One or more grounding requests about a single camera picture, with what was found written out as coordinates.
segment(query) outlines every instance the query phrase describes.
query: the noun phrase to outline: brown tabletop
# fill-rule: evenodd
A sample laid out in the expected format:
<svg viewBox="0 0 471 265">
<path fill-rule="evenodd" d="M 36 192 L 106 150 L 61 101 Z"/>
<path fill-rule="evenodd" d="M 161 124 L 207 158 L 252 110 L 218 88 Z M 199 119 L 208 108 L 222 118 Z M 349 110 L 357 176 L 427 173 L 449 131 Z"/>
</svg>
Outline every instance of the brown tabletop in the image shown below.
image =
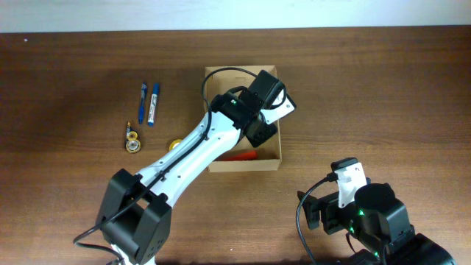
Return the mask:
<svg viewBox="0 0 471 265">
<path fill-rule="evenodd" d="M 110 261 L 71 243 L 108 180 L 195 128 L 205 66 L 239 65 L 276 65 L 297 103 L 280 122 L 280 170 L 203 172 L 158 261 L 305 259 L 296 193 L 349 156 L 391 184 L 418 233 L 471 260 L 471 27 L 448 26 L 0 35 L 0 264 Z M 143 80 L 161 84 L 154 127 L 136 124 Z M 123 149 L 128 120 L 136 155 Z M 302 227 L 316 257 L 352 255 L 343 232 Z"/>
</svg>

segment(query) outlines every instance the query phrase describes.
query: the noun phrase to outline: cardboard box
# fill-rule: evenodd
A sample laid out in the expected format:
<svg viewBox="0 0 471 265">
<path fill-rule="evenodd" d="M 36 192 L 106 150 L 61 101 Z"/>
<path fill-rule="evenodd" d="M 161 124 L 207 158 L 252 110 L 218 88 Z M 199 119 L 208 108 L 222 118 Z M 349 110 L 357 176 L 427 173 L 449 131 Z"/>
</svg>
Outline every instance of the cardboard box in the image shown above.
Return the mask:
<svg viewBox="0 0 471 265">
<path fill-rule="evenodd" d="M 207 67 L 205 74 L 226 66 Z M 261 70 L 268 71 L 273 76 L 277 76 L 275 66 L 236 66 L 244 68 L 255 74 Z M 243 85 L 249 87 L 254 77 L 241 71 L 221 71 L 214 74 L 206 83 L 206 96 L 209 101 L 217 94 L 223 94 L 231 88 Z M 277 134 L 273 135 L 267 142 L 257 148 L 253 148 L 247 138 L 242 139 L 234 148 L 224 153 L 220 158 L 230 158 L 244 152 L 256 150 L 257 160 L 249 161 L 218 161 L 216 159 L 208 166 L 210 172 L 248 172 L 248 171 L 270 171 L 278 170 L 281 164 L 281 142 L 280 142 L 280 124 L 276 121 L 278 127 Z"/>
</svg>

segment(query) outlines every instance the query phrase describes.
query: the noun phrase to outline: blue marker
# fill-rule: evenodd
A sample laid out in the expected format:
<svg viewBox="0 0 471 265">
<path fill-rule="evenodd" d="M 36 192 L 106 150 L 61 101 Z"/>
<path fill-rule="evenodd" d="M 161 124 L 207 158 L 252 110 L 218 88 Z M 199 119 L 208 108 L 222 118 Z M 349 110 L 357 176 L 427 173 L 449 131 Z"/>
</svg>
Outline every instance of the blue marker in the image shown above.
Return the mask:
<svg viewBox="0 0 471 265">
<path fill-rule="evenodd" d="M 139 107 L 139 124 L 142 124 L 144 119 L 144 102 L 146 101 L 147 85 L 145 82 L 142 83 L 141 87 L 141 106 Z"/>
<path fill-rule="evenodd" d="M 157 108 L 157 95 L 159 94 L 159 84 L 154 84 L 154 90 L 152 91 L 152 98 L 150 99 L 150 107 L 149 107 L 149 120 L 147 124 L 149 126 L 154 125 L 154 117 L 155 117 L 155 109 Z"/>
</svg>

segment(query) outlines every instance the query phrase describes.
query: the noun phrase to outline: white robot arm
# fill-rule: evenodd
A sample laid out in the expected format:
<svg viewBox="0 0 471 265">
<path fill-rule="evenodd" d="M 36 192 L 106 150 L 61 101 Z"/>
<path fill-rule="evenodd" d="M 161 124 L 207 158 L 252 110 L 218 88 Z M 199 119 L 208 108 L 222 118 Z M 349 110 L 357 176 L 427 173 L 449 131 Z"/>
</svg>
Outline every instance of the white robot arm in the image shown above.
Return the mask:
<svg viewBox="0 0 471 265">
<path fill-rule="evenodd" d="M 254 147 L 261 145 L 277 132 L 273 122 L 295 109 L 284 84 L 261 71 L 248 88 L 216 96 L 203 120 L 167 155 L 134 176 L 123 169 L 116 173 L 95 226 L 114 249 L 107 251 L 121 256 L 115 262 L 154 264 L 170 233 L 171 209 L 190 183 L 243 137 Z M 136 203 L 140 198 L 148 202 L 146 209 Z"/>
</svg>

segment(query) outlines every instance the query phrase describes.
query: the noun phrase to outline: white wall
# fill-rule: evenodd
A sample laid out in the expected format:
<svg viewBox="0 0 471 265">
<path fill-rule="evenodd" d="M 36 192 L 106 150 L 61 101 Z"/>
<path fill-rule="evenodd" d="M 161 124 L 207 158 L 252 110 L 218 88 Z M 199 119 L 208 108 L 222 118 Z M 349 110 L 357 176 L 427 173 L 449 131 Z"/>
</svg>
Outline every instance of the white wall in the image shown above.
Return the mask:
<svg viewBox="0 0 471 265">
<path fill-rule="evenodd" d="M 0 0 L 0 32 L 471 24 L 471 0 Z"/>
</svg>

